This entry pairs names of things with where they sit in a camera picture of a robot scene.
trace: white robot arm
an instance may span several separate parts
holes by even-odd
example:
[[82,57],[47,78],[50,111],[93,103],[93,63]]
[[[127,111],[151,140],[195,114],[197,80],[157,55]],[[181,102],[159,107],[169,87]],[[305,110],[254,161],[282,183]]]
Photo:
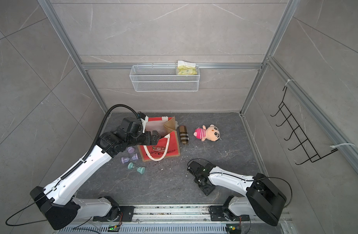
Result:
[[136,115],[139,119],[124,118],[112,132],[100,137],[98,133],[90,150],[70,169],[44,188],[37,186],[30,192],[53,229],[59,230],[74,219],[99,216],[113,221],[118,217],[119,205],[111,197],[78,199],[74,194],[95,171],[127,147],[158,143],[160,135],[157,131],[144,131],[146,116],[143,113]]
[[194,181],[206,196],[217,185],[243,196],[229,196],[219,215],[232,221],[241,215],[258,216],[267,224],[277,226],[287,198],[265,175],[240,175],[211,163],[202,166],[195,161],[188,165],[187,171],[195,176]]

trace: black cable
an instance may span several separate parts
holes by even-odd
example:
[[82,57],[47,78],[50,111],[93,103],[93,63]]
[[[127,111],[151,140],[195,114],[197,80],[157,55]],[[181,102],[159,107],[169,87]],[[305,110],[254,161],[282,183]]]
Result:
[[42,199],[43,197],[45,197],[47,194],[45,194],[44,196],[42,196],[41,198],[37,199],[36,201],[34,201],[33,203],[29,204],[28,206],[26,206],[25,208],[21,209],[20,211],[14,213],[12,216],[10,216],[6,221],[5,224],[11,227],[16,227],[16,226],[22,226],[22,225],[26,225],[26,224],[31,224],[31,223],[38,223],[38,222],[44,222],[47,221],[45,220],[39,220],[39,221],[35,221],[35,222],[29,222],[29,223],[21,223],[21,224],[9,224],[8,220],[11,219],[14,215],[18,214],[19,212],[23,211],[24,209],[32,206],[33,204],[35,204],[36,202],[38,202],[40,199]]
[[209,162],[209,161],[206,160],[206,159],[203,159],[203,158],[194,158],[194,159],[191,159],[190,161],[187,162],[187,166],[190,165],[190,162],[192,162],[193,160],[197,160],[197,159],[204,160],[204,161],[207,161],[208,163],[212,164],[211,162]]
[[[92,145],[91,147],[89,148],[89,150],[87,151],[87,153],[83,156],[82,160],[85,161],[88,156],[91,154],[93,148],[96,146],[96,143],[100,137],[100,134],[101,134],[101,131],[102,131],[102,128],[104,127],[104,124],[107,120],[107,118],[109,117],[111,111],[117,107],[125,107],[127,108],[128,110],[131,110],[132,113],[134,113],[136,119],[139,119],[139,116],[138,114],[136,113],[136,111],[134,111],[134,109],[132,109],[131,107],[129,107],[128,105],[124,105],[124,104],[117,104],[117,105],[114,105],[112,106],[107,112],[106,114],[104,115],[104,118],[102,119],[101,121],[101,124],[100,124],[100,127],[99,127],[99,130],[97,131],[97,134],[96,136],[94,137],[93,139],[93,142],[92,142]],[[73,171],[75,171],[75,169],[77,169],[82,163],[82,161],[79,161],[77,164],[75,164],[75,166],[73,166],[72,168],[70,168],[70,170],[68,170],[63,176],[61,176],[61,179],[65,179],[66,177],[68,177]]]
[[245,179],[242,179],[242,178],[240,178],[240,177],[238,177],[238,176],[235,176],[235,175],[231,175],[231,174],[227,174],[227,173],[224,173],[224,172],[213,172],[213,173],[210,173],[210,175],[211,174],[225,174],[225,175],[228,175],[228,176],[233,176],[233,177],[235,177],[235,178],[238,178],[238,179],[241,179],[241,180],[243,180],[243,181],[247,181],[247,182],[253,182],[253,181],[258,181],[258,180],[263,180],[263,179],[279,179],[279,180],[283,180],[284,182],[286,182],[287,184],[288,184],[288,186],[289,186],[289,189],[291,190],[291,199],[289,199],[289,202],[288,202],[288,204],[286,204],[285,206],[283,206],[283,208],[286,208],[290,203],[291,203],[291,201],[292,201],[292,195],[293,195],[293,192],[292,192],[292,188],[291,188],[291,185],[286,181],[286,180],[284,180],[284,179],[282,179],[282,178],[279,178],[279,177],[269,177],[269,176],[266,176],[266,177],[263,177],[263,178],[261,178],[261,179],[257,179],[257,180],[245,180]]
[[91,218],[92,218],[92,216],[91,216],[91,217],[89,217],[89,219],[88,219],[87,221],[85,221],[84,223],[82,223],[82,224],[81,224],[81,225],[79,225],[79,226],[74,227],[73,229],[75,229],[75,228],[78,228],[78,227],[82,226],[83,224],[85,224],[86,222],[88,222],[89,220],[91,220]]
[[250,231],[250,227],[251,227],[251,219],[250,219],[250,217],[249,217],[249,229],[248,229],[248,231],[247,231],[246,233],[244,233],[244,234],[248,234],[248,232]]
[[96,233],[98,233],[98,234],[101,234],[101,233],[98,232],[98,231],[91,230],[91,229],[88,229],[88,228],[73,228],[73,229],[76,229],[76,230],[87,230],[87,231],[92,231],[92,232],[96,232]]

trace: zip tie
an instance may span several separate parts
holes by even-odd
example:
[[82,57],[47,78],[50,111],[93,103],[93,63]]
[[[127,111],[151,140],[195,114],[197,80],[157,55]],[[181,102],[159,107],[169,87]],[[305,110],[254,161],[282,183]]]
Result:
[[336,147],[341,146],[341,145],[353,145],[353,146],[355,146],[355,144],[352,144],[352,143],[341,143],[341,144],[337,144],[337,145],[331,145],[330,147],[331,148],[336,148]]
[[288,82],[290,82],[290,81],[294,81],[294,80],[288,79],[288,81],[286,82],[286,84],[284,86],[287,86]]

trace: plush toy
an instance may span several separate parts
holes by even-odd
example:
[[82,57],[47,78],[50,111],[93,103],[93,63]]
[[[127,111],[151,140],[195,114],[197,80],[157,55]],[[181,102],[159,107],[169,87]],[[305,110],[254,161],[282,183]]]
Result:
[[198,128],[193,133],[193,135],[201,139],[201,141],[204,141],[205,139],[211,140],[212,142],[215,142],[219,139],[219,130],[216,126],[213,124],[210,125],[209,128],[206,129],[205,125],[203,125],[203,128]]

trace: black wire rack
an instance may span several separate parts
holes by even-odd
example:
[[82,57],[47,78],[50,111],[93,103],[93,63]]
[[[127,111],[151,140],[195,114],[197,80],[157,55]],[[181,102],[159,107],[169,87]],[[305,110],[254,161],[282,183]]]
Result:
[[[284,88],[283,88],[283,91],[284,91],[284,95],[283,95],[283,99],[281,100],[281,103],[280,103],[279,106],[278,106],[278,107],[279,107],[278,112],[276,112],[275,115],[270,115],[270,116],[271,116],[271,117],[274,117],[274,116],[276,116],[279,112],[281,112],[281,113],[283,114],[285,120],[283,121],[282,124],[280,124],[280,125],[277,125],[277,124],[276,124],[276,126],[277,126],[277,127],[280,127],[280,126],[282,126],[285,122],[287,122],[287,123],[289,124],[289,126],[291,127],[291,129],[292,129],[292,132],[291,132],[291,135],[289,136],[289,138],[288,138],[288,139],[285,139],[285,138],[284,138],[284,140],[288,141],[289,139],[291,139],[292,135],[295,134],[297,140],[299,141],[299,145],[298,145],[298,146],[294,147],[293,149],[288,149],[288,150],[289,150],[289,151],[292,151],[292,150],[297,149],[299,146],[302,146],[303,150],[305,151],[305,153],[306,153],[308,159],[305,160],[305,161],[303,161],[302,163],[296,163],[296,165],[301,165],[301,164],[303,164],[303,163],[305,163],[305,162],[307,162],[307,161],[309,161],[309,160],[310,160],[311,162],[316,162],[316,161],[318,161],[318,160],[320,160],[320,159],[322,159],[322,158],[324,158],[324,157],[330,155],[331,153],[338,151],[338,149],[333,149],[333,150],[331,150],[330,153],[326,154],[325,156],[320,156],[320,155],[319,155],[319,153],[317,152],[317,150],[314,148],[313,144],[311,143],[311,141],[310,141],[309,138],[307,137],[306,133],[305,133],[305,132],[303,131],[303,129],[301,128],[300,124],[298,124],[296,118],[292,115],[291,111],[288,109],[288,107],[287,107],[286,104],[284,103],[284,97],[286,96],[287,87],[284,87]],[[282,108],[283,108],[283,107],[285,107],[285,109],[287,109],[287,111],[289,112],[289,115],[288,115],[288,116],[286,116],[286,114],[284,114],[284,112],[282,111]],[[297,130],[301,130],[301,132],[304,134],[305,137],[304,137],[302,140],[300,140],[300,138],[297,136],[297,132],[296,132]],[[303,143],[305,143],[305,142],[309,143],[309,147],[312,147],[312,149],[314,150],[314,155],[313,155],[313,156],[309,156],[308,150],[307,150],[307,149],[304,147],[304,145],[303,145]]]

